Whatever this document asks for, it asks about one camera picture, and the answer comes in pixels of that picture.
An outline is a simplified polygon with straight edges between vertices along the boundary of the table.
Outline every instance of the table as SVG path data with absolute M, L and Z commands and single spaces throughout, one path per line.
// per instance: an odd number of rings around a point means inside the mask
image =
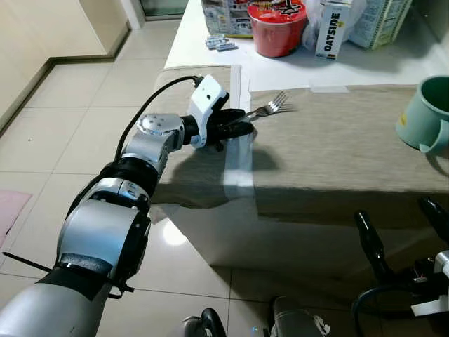
M 239 49 L 218 53 L 205 47 L 207 35 L 201 2 L 190 0 L 166 68 L 241 65 L 241 95 L 236 105 L 243 109 L 249 108 L 249 93 L 253 91 L 417 84 L 427 76 L 449 73 L 447 55 L 416 15 L 407 19 L 395 44 L 365 51 L 347 43 L 342 46 L 336 62 L 316 59 L 303 47 L 284 58 L 265 58 L 255 52 L 251 39 L 232 39 Z M 214 209 L 175 207 L 170 210 L 169 217 L 211 265 L 306 270 L 321 275 L 338 275 L 344 269 L 347 277 L 368 267 L 360 246 L 354 246 L 354 242 L 358 243 L 358 232 L 353 227 L 298 226 L 260 218 L 251 198 L 236 199 Z M 425 242 L 434 233 L 426 228 L 382 230 L 380 235 L 388 254 Z M 317 243 L 328 247 L 325 253 L 317 249 Z

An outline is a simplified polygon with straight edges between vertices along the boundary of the silver robot arm segment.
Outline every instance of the silver robot arm segment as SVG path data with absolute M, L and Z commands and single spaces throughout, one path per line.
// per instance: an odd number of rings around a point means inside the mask
M 0 336 L 89 337 L 97 333 L 108 297 L 133 289 L 140 268 L 147 217 L 168 154 L 207 142 L 208 119 L 229 94 L 208 75 L 192 94 L 187 116 L 147 114 L 120 160 L 101 171 L 60 231 L 53 269 L 0 312 Z M 112 287 L 120 290 L 111 294 Z

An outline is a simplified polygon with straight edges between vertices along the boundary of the black cable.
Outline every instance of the black cable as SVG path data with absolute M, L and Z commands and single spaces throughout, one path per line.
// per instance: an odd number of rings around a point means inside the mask
M 358 312 L 360 309 L 360 306 L 370 297 L 378 294 L 378 293 L 384 293 L 387 291 L 410 291 L 410 288 L 408 288 L 405 285 L 400 284 L 387 284 L 384 286 L 377 286 L 375 288 L 372 288 L 370 290 L 365 291 L 364 293 L 361 293 L 358 298 L 352 303 L 351 308 L 351 315 L 354 323 L 354 328 L 356 329 L 356 335 L 357 337 L 364 337 L 361 326 L 360 326 L 360 320 L 358 319 Z
M 127 127 L 123 131 L 123 133 L 121 134 L 120 141 L 119 141 L 119 144 L 117 145 L 117 150 L 115 152 L 114 163 L 117 163 L 120 160 L 120 158 L 121 158 L 121 151 L 123 149 L 123 144 L 125 143 L 126 136 L 128 135 L 129 131 L 132 129 L 134 124 L 138 121 L 140 115 L 145 111 L 145 109 L 147 109 L 148 105 L 153 101 L 153 99 L 155 99 L 160 93 L 162 93 L 162 91 L 166 90 L 167 88 L 170 88 L 172 85 L 174 85 L 176 83 L 179 83 L 179 82 L 182 82 L 182 81 L 187 81 L 187 80 L 190 80 L 190 79 L 195 81 L 195 86 L 198 86 L 198 81 L 199 81 L 199 79 L 201 79 L 201 77 L 198 77 L 198 76 L 184 76 L 184 77 L 180 77 L 179 79 L 174 79 L 173 81 L 168 82 L 165 86 L 162 86 L 161 88 L 159 88 L 155 93 L 153 93 L 147 99 L 147 101 L 145 103 L 143 103 L 142 107 L 135 114 L 133 119 L 131 119 L 131 121 L 129 122 L 129 124 L 127 125 Z

